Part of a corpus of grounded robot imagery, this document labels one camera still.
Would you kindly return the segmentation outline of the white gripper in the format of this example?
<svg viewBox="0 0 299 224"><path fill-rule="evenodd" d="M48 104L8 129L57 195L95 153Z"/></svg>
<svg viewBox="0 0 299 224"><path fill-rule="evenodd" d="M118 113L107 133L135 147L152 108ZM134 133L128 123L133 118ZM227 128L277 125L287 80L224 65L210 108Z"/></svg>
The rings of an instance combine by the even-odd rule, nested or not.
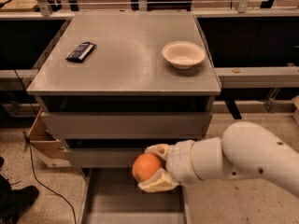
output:
<svg viewBox="0 0 299 224"><path fill-rule="evenodd" d="M176 144L157 144L145 149L145 153L155 155L166 161L166 170L160 168L150 179L140 182L138 187L148 193L169 191L180 185L193 185L199 178L191 162L193 140Z"/></svg>

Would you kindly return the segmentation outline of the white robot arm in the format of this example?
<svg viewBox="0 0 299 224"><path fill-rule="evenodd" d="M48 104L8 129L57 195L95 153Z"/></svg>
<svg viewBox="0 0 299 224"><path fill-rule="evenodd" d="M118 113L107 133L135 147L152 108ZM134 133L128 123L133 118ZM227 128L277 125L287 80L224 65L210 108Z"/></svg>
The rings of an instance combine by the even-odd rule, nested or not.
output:
<svg viewBox="0 0 299 224"><path fill-rule="evenodd" d="M138 183L146 192L188 187L209 179L261 178L299 196L299 153L263 126L239 121L222 137L159 144L145 152L165 167Z"/></svg>

